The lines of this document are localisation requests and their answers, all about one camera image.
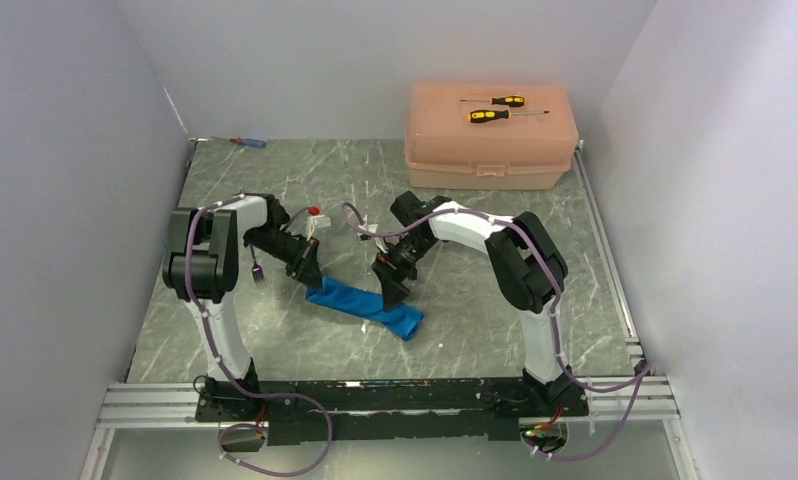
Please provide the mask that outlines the purple fork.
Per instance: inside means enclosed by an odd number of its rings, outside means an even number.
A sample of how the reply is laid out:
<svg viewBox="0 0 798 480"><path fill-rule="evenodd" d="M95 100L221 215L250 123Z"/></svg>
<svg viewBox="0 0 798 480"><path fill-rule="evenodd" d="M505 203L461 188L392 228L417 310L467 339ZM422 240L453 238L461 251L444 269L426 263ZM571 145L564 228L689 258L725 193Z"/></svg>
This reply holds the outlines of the purple fork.
<svg viewBox="0 0 798 480"><path fill-rule="evenodd" d="M261 286L265 281L265 273L263 267L258 262L258 255L256 249L252 246L249 247L249 252L252 258L251 276L256 286Z"/></svg>

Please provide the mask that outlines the blue cloth napkin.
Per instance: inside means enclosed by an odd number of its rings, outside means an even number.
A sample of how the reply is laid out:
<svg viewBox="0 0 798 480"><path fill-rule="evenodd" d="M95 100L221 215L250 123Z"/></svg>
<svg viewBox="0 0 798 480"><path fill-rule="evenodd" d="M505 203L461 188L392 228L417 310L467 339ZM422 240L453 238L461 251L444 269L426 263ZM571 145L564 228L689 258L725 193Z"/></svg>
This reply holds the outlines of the blue cloth napkin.
<svg viewBox="0 0 798 480"><path fill-rule="evenodd" d="M328 276L322 277L320 289L308 287L305 299L314 305L378 323L402 341L411 340L424 319L422 311L404 303L386 311L380 294L352 287Z"/></svg>

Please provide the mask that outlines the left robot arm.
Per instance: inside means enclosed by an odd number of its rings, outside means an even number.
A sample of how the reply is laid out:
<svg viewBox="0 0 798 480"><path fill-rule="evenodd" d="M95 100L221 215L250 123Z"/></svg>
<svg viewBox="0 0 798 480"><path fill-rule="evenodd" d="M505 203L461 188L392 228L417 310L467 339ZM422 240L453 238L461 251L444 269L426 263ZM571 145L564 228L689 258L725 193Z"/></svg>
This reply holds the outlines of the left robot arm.
<svg viewBox="0 0 798 480"><path fill-rule="evenodd" d="M172 211L161 275L191 313L207 359L205 388L222 396L239 420L254 417L262 392L239 330L233 293L242 249L260 250L285 265L286 275L321 289L319 241L293 234L291 217L272 194L239 193L201 208Z"/></svg>

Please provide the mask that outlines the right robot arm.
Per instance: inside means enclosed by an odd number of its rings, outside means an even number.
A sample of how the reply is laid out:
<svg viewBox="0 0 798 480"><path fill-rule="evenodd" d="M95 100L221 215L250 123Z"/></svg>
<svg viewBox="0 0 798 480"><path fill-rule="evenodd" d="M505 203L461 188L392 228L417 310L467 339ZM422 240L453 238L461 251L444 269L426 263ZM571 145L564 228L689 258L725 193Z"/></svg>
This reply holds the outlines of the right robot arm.
<svg viewBox="0 0 798 480"><path fill-rule="evenodd" d="M398 196L390 211L403 229L372 263L384 309L395 309L409 296L406 281L416 279L418 262L437 243L486 254L503 297L519 313L527 404L539 415L553 413L571 384L554 317L568 266L539 218L531 212L490 215L444 196L423 201L411 191Z"/></svg>

